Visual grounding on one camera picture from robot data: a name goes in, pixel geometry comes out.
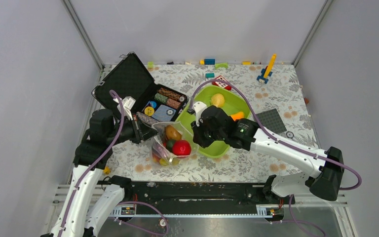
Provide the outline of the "clear zip top bag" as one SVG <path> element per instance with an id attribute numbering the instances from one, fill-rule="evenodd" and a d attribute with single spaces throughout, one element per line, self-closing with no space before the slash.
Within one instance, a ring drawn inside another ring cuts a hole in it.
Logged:
<path id="1" fill-rule="evenodd" d="M 157 135 L 152 138 L 151 155 L 154 163 L 162 166 L 177 165 L 180 160 L 194 155 L 199 145 L 193 134 L 180 122 L 158 122 L 152 125 Z"/>

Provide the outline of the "yellow toy lemon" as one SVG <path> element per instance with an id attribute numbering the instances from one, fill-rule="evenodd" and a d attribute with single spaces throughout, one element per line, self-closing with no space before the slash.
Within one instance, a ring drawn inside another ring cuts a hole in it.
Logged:
<path id="1" fill-rule="evenodd" d="M 221 108 L 222 106 L 224 106 L 225 102 L 226 101 L 225 101 L 224 95 L 222 95 L 220 93 L 214 94 L 210 100 L 211 105 L 213 105 L 217 108 Z"/>

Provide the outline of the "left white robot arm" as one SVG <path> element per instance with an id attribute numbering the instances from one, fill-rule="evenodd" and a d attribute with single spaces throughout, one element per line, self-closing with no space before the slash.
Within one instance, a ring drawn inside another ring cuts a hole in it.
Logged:
<path id="1" fill-rule="evenodd" d="M 130 178 L 112 176 L 94 207 L 90 207 L 94 190 L 113 154 L 113 146 L 131 141 L 143 143 L 157 134 L 136 115 L 117 120 L 108 109 L 96 110 L 89 120 L 80 145 L 76 148 L 72 180 L 54 227 L 48 237 L 95 237 L 119 203 L 133 197 Z"/>

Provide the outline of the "brown toy fruit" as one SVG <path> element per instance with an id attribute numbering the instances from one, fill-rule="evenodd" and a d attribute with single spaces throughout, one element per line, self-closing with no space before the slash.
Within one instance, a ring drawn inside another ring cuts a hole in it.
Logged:
<path id="1" fill-rule="evenodd" d="M 168 140 L 179 141 L 182 139 L 181 133 L 172 125 L 167 125 L 165 128 L 165 136 Z"/>

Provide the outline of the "dark green toy avocado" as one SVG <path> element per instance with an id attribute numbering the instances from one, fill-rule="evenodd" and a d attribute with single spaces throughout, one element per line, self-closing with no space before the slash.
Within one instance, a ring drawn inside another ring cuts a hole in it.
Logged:
<path id="1" fill-rule="evenodd" d="M 170 139 L 165 143 L 165 147 L 168 151 L 173 152 L 173 146 L 176 143 L 176 140 Z"/>

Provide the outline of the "red toy apple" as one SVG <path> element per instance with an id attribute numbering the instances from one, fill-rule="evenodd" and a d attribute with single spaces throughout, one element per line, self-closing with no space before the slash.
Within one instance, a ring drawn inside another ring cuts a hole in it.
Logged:
<path id="1" fill-rule="evenodd" d="M 186 140 L 176 141 L 172 147 L 172 153 L 177 156 L 188 156 L 191 153 L 191 145 Z"/>

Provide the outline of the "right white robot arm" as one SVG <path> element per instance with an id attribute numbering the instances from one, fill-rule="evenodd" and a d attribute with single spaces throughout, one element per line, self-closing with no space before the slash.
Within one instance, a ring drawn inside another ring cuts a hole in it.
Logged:
<path id="1" fill-rule="evenodd" d="M 264 199 L 276 203 L 281 198 L 313 194 L 327 201 L 338 198 L 344 168 L 342 153 L 331 147 L 315 149 L 271 132 L 257 122 L 234 120 L 221 108 L 195 103 L 189 109 L 195 115 L 191 122 L 193 141 L 202 148 L 221 141 L 235 149 L 258 152 L 278 158 L 300 170 L 288 176 L 270 175 L 263 187 Z"/>

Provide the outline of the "orange toy mango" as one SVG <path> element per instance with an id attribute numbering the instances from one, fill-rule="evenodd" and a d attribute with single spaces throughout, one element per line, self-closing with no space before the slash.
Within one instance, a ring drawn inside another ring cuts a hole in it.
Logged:
<path id="1" fill-rule="evenodd" d="M 230 115 L 230 117 L 233 119 L 233 121 L 237 121 L 237 120 L 245 118 L 245 114 L 243 111 L 240 111 L 240 112 Z"/>

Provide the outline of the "yellow green toy fruit slice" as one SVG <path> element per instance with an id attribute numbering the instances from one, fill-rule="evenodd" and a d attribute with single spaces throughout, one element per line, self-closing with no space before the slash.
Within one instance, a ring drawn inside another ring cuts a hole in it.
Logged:
<path id="1" fill-rule="evenodd" d="M 159 164 L 163 165 L 163 166 L 169 166 L 169 165 L 175 166 L 175 165 L 178 165 L 179 162 L 180 162 L 180 160 L 178 158 L 173 158 L 171 160 L 165 160 L 165 159 L 161 158 L 159 160 Z"/>

